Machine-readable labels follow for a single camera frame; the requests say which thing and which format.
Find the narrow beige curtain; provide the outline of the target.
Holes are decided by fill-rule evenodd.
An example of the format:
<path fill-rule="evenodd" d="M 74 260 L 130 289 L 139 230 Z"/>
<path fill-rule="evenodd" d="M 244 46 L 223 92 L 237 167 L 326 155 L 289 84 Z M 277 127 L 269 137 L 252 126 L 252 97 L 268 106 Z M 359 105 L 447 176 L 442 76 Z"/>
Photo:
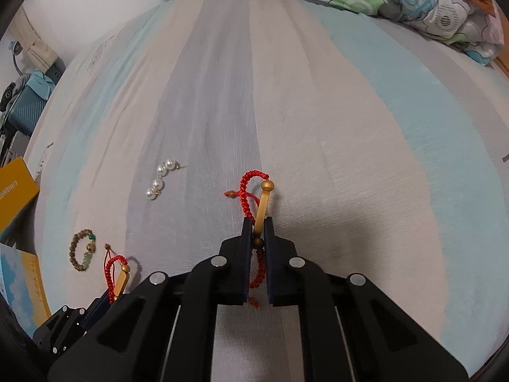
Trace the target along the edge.
<path fill-rule="evenodd" d="M 40 38 L 23 7 L 14 15 L 9 32 L 21 44 L 32 64 L 46 73 L 59 58 L 58 54 Z"/>

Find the blue desk lamp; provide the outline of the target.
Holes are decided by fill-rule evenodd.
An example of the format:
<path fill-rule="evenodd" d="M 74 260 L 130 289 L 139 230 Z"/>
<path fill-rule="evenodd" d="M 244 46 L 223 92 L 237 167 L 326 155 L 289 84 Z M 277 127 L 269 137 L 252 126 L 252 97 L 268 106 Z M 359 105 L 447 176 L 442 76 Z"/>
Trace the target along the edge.
<path fill-rule="evenodd" d="M 23 52 L 23 47 L 18 40 L 12 40 L 9 44 L 9 50 L 11 52 L 12 62 L 19 76 L 23 76 L 23 72 L 17 63 L 17 56 Z"/>

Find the floral quilt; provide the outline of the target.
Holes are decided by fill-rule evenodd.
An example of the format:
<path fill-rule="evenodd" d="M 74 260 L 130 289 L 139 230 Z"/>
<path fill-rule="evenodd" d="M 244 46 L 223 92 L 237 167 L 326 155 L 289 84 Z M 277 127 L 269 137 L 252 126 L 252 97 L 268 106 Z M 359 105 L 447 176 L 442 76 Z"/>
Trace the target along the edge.
<path fill-rule="evenodd" d="M 384 17 L 464 52 L 486 66 L 505 45 L 499 15 L 467 0 L 309 0 L 369 17 Z"/>

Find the striped bed mattress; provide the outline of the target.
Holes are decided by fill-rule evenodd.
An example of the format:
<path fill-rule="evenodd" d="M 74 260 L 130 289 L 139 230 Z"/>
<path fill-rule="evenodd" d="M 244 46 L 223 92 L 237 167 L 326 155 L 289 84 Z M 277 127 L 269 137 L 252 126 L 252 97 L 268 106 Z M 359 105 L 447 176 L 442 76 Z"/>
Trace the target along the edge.
<path fill-rule="evenodd" d="M 135 281 L 241 232 L 241 176 L 267 173 L 278 236 L 365 274 L 478 371 L 508 333 L 508 80 L 410 29 L 301 0 L 172 0 L 66 68 L 26 153 L 51 309 L 105 288 L 79 230 Z"/>

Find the teal suitcase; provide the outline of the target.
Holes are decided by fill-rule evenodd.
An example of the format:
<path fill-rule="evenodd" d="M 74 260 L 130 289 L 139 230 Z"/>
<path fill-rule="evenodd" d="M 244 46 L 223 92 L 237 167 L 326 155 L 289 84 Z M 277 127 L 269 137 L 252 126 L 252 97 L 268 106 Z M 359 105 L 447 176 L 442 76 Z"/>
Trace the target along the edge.
<path fill-rule="evenodd" d="M 33 135 L 54 88 L 52 79 L 40 70 L 35 69 L 30 73 L 15 95 L 12 105 L 8 107 L 8 125 L 23 135 Z"/>

